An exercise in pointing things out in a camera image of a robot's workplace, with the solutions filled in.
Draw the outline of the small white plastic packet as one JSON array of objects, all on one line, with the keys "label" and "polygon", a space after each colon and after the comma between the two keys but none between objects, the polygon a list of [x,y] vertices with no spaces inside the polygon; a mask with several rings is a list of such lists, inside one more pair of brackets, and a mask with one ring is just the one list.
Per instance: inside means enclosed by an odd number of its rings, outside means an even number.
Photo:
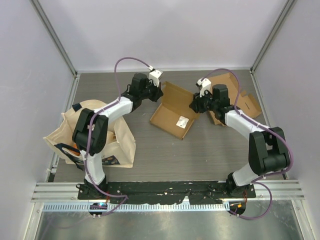
[{"label": "small white plastic packet", "polygon": [[176,126],[185,129],[187,127],[188,122],[189,119],[181,115],[176,123]]}]

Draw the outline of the brown cardboard box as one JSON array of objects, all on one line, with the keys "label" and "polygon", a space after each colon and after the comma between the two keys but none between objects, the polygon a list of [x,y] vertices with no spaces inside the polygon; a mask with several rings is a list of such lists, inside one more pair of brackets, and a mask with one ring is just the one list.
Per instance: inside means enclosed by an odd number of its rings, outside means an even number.
[{"label": "brown cardboard box", "polygon": [[[230,103],[235,104],[235,100],[239,90],[239,84],[236,78],[231,73],[225,73],[218,76],[212,76],[208,78],[211,82],[211,89],[214,85],[224,84],[228,88],[228,96]],[[240,108],[247,116],[256,118],[262,113],[260,104],[251,93],[247,93],[245,90],[240,91],[236,106]]]},{"label": "brown cardboard box", "polygon": [[[193,93],[171,82],[164,83],[161,104],[156,109],[150,123],[159,129],[183,140],[195,120],[200,116],[189,108]],[[185,129],[176,126],[180,116],[189,119]]]}]

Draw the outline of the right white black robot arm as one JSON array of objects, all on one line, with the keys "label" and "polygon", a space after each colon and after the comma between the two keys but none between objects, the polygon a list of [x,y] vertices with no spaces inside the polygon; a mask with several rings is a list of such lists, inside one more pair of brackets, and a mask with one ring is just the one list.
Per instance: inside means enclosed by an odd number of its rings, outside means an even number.
[{"label": "right white black robot arm", "polygon": [[196,86],[199,92],[193,95],[189,107],[195,113],[213,112],[217,120],[248,140],[248,163],[227,176],[226,194],[236,198],[256,180],[280,173],[290,166],[290,153],[280,127],[261,124],[232,105],[225,84],[214,85],[212,91],[209,91],[209,83],[197,83]]}]

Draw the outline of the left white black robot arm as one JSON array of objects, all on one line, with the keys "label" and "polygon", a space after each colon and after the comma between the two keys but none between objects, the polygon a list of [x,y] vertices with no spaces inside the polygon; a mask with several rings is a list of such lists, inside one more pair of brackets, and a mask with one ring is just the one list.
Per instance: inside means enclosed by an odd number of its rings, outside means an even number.
[{"label": "left white black robot arm", "polygon": [[103,171],[102,151],[106,145],[109,124],[135,111],[143,100],[157,102],[164,94],[160,78],[163,72],[153,69],[148,75],[136,73],[120,97],[94,110],[84,108],[79,115],[72,140],[82,156],[85,178],[77,188],[97,200],[107,196],[107,178]]}]

